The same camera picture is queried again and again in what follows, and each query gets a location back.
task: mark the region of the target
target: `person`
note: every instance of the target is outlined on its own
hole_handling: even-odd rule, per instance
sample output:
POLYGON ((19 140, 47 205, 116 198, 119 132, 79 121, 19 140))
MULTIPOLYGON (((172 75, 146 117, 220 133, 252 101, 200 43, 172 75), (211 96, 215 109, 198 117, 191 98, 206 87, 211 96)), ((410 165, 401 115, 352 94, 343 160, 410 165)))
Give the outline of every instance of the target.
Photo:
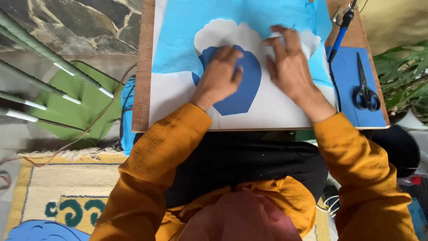
POLYGON ((275 52, 267 61, 271 80, 312 121, 322 157, 301 143, 278 148, 206 133, 205 111, 237 90, 244 71, 235 69, 242 53, 225 46, 189 103, 135 143, 90 240, 301 240, 315 223, 325 166, 342 186, 339 240, 417 240, 411 198, 399 190, 385 150, 359 134, 313 84, 298 34, 279 25, 271 30, 285 42, 264 41, 275 52), (171 190, 176 183, 186 188, 171 190))

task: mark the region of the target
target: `blue soldering iron handle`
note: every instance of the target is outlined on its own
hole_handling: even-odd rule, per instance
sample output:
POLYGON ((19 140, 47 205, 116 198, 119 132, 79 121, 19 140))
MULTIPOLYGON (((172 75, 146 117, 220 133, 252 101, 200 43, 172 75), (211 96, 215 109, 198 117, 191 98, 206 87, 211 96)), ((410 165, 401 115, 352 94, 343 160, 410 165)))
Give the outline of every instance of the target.
POLYGON ((333 48, 331 49, 330 56, 328 57, 328 62, 333 61, 334 56, 339 50, 340 44, 342 43, 343 37, 345 36, 346 30, 348 30, 349 24, 351 20, 354 18, 354 12, 352 10, 345 13, 343 16, 342 25, 340 25, 339 34, 336 37, 336 41, 334 41, 333 48))

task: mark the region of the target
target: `black pants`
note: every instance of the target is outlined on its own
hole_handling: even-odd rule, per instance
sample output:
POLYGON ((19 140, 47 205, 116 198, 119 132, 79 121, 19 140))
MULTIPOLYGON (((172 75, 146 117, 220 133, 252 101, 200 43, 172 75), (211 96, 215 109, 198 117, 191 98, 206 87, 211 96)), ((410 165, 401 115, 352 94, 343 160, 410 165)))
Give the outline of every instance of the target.
POLYGON ((325 161, 312 144, 251 140, 208 132, 177 167, 174 183, 164 196, 166 207, 172 208, 222 187, 292 176, 318 201, 327 175, 325 161))

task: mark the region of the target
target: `sleeve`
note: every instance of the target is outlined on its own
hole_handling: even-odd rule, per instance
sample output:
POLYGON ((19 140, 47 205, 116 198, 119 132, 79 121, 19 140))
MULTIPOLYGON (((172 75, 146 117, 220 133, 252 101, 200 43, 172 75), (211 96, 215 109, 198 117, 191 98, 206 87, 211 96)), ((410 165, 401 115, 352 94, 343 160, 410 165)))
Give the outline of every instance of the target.
POLYGON ((120 178, 90 240, 154 241, 166 211, 162 192, 210 125, 208 115, 192 104, 154 123, 119 166, 120 178))
POLYGON ((327 167, 342 187, 336 215, 339 240, 417 240, 397 171, 386 151, 338 113, 314 123, 327 167))

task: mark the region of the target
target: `green plant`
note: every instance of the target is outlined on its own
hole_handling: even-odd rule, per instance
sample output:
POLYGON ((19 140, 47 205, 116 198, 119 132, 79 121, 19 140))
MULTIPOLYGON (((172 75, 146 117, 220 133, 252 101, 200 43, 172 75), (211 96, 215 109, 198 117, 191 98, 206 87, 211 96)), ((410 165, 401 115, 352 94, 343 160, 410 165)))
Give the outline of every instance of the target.
POLYGON ((392 48, 373 57, 392 121, 412 110, 428 123, 428 41, 392 48))

